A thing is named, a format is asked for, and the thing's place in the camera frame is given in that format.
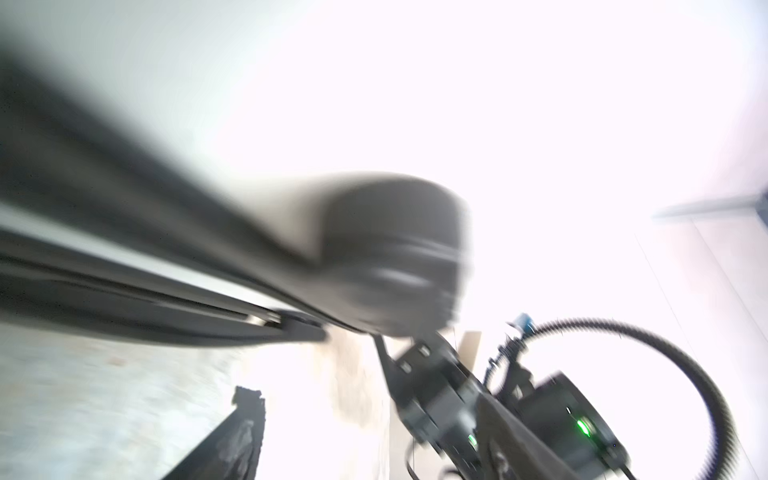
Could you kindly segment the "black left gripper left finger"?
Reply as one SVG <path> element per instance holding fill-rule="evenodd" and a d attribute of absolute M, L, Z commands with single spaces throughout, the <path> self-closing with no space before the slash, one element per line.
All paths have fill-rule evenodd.
<path fill-rule="evenodd" d="M 262 392 L 237 386 L 235 409 L 169 473 L 166 480 L 253 480 L 266 423 Z"/>

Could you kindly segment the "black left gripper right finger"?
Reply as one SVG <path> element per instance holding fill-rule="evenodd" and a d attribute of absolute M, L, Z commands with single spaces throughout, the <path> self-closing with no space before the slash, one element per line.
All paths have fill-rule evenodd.
<path fill-rule="evenodd" d="M 476 403 L 482 479 L 577 480 L 578 476 L 488 393 Z"/>

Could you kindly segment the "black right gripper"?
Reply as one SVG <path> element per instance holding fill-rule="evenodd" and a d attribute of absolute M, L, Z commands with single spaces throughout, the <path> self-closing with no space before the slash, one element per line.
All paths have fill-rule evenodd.
<path fill-rule="evenodd" d="M 462 479 L 597 479 L 630 457 L 562 373 L 534 386 L 516 360 L 492 393 L 440 335 L 397 358 L 373 337 L 390 397 L 414 445 L 430 445 Z"/>

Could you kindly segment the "black and white suitcase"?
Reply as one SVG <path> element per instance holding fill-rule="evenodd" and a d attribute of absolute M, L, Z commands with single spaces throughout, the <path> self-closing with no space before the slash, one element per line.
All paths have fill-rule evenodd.
<path fill-rule="evenodd" d="M 327 325 L 423 338 L 453 319 L 458 198 L 408 176 L 302 197 L 302 252 L 1 45 L 1 311 L 107 339 L 240 347 Z"/>

